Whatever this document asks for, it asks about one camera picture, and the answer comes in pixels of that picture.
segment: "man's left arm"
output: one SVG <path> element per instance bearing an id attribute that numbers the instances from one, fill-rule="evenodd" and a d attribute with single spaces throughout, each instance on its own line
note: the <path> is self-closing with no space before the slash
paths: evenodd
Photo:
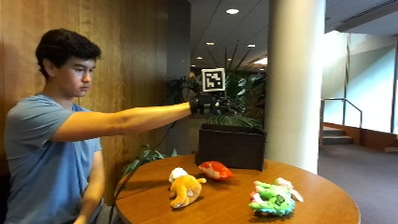
<path id="1" fill-rule="evenodd" d="M 88 186 L 83 198 L 83 206 L 75 224 L 89 222 L 92 214 L 96 211 L 103 196 L 104 196 L 104 158 L 103 158 L 103 151 L 100 150 L 95 152 L 92 170 L 88 179 Z"/>

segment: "dark hair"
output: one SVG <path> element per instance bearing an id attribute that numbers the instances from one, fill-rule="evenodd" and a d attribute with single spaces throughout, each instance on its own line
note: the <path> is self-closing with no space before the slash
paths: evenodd
<path id="1" fill-rule="evenodd" d="M 67 29 L 50 30 L 43 36 L 36 48 L 39 71 L 48 79 L 44 59 L 60 68 L 71 57 L 85 60 L 101 58 L 100 47 L 85 36 Z"/>

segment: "recessed light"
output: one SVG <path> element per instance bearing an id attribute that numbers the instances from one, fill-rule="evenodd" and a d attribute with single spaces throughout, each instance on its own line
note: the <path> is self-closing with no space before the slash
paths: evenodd
<path id="1" fill-rule="evenodd" d="M 231 8 L 231 9 L 227 10 L 227 13 L 233 15 L 233 14 L 239 13 L 239 10 L 235 9 L 235 8 Z"/>

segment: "staircase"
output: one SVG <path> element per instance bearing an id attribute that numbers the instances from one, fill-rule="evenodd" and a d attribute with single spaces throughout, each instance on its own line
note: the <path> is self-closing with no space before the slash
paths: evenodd
<path id="1" fill-rule="evenodd" d="M 322 144 L 337 145 L 337 144 L 352 144 L 352 137 L 345 135 L 345 131 L 330 127 L 324 127 Z"/>

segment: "gray t-shirt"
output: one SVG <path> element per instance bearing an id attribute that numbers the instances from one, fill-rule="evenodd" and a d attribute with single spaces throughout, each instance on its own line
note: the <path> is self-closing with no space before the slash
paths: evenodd
<path id="1" fill-rule="evenodd" d="M 74 112 L 88 111 L 79 105 L 72 110 L 46 95 L 35 95 L 10 111 L 4 139 L 11 173 L 6 223 L 70 223 L 79 215 L 93 153 L 101 150 L 101 144 L 99 138 L 48 140 Z"/>

